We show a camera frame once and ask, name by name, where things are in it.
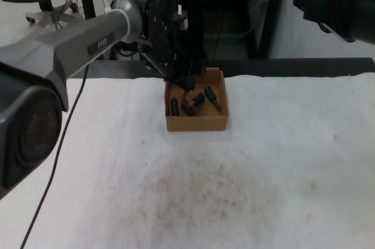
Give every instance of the white table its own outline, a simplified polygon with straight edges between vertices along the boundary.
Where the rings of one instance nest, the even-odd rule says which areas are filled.
[[[162,80],[87,80],[26,248],[374,248],[375,75],[226,84],[227,131],[170,133]],[[0,201],[0,248],[53,159]]]

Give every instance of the white wall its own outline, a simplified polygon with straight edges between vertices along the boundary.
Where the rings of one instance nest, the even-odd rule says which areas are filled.
[[[372,57],[375,60],[375,45],[358,41],[346,43],[333,34],[323,33],[317,24],[302,17],[302,11],[293,6],[293,0],[283,0],[272,58]]]

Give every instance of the gray floor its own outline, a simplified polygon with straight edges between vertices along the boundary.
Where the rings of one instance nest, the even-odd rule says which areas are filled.
[[[52,3],[54,6],[58,6],[64,4],[65,1],[53,0]],[[81,0],[78,0],[78,5],[82,6]],[[97,15],[104,13],[103,0],[94,0],[94,6]],[[2,1],[0,1],[0,10],[0,46],[15,43],[28,35],[32,31],[33,26],[27,23],[25,12],[40,11],[38,3],[13,4]],[[216,38],[222,18],[224,18],[224,24],[215,55]],[[229,29],[232,30],[232,33],[241,32],[237,24],[236,17],[231,12],[211,12],[206,14],[206,33],[208,34],[205,38],[204,48],[209,60],[214,59],[214,57],[218,60],[243,60],[247,58],[243,43],[227,35]],[[43,33],[51,31],[54,31],[54,28],[47,27]]]

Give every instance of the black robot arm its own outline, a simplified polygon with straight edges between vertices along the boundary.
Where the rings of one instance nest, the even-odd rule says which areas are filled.
[[[326,33],[375,44],[375,0],[294,0],[294,5]]]

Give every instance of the cardboard box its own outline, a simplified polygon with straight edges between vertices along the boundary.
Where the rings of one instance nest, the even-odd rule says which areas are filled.
[[[207,96],[204,103],[195,108],[196,116],[190,117],[181,109],[184,101],[184,91],[173,84],[166,83],[164,92],[166,126],[168,131],[221,131],[225,130],[228,120],[228,100],[224,82],[224,74],[218,68],[208,68],[204,79],[197,79],[195,90],[190,91],[186,100],[191,100],[199,93],[204,93],[204,88],[210,86],[214,91],[221,111],[209,101]],[[178,100],[180,116],[172,116],[171,99]]]

